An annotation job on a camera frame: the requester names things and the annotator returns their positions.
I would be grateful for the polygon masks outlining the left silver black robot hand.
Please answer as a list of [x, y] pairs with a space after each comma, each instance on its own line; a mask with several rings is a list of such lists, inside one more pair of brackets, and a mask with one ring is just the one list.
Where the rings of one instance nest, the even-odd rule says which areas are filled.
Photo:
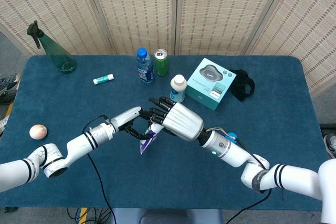
[[151, 116], [153, 116], [152, 112], [143, 110], [140, 106], [136, 106], [113, 117], [110, 123], [113, 125], [115, 132], [125, 131], [139, 140], [147, 140], [150, 139], [152, 135], [140, 134], [132, 128], [132, 125], [134, 120], [138, 117], [149, 121]]

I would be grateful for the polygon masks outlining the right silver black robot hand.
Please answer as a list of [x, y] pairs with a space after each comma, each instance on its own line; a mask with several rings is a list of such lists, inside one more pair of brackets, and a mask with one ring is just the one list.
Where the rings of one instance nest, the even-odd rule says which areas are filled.
[[168, 97], [151, 98], [150, 101], [156, 107], [140, 111], [140, 117], [163, 126], [186, 141], [194, 141], [201, 135], [204, 122], [195, 112]]

